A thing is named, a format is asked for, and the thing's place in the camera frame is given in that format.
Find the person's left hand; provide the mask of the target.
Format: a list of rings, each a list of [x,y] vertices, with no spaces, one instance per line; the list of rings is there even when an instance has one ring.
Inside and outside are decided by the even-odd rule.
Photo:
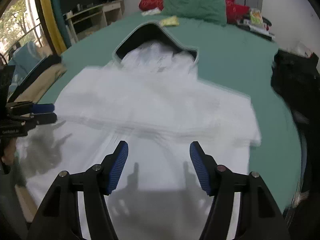
[[[15,152],[16,152],[16,141],[17,138],[12,138],[4,148],[4,155],[2,161],[5,165],[11,166],[14,163]]]

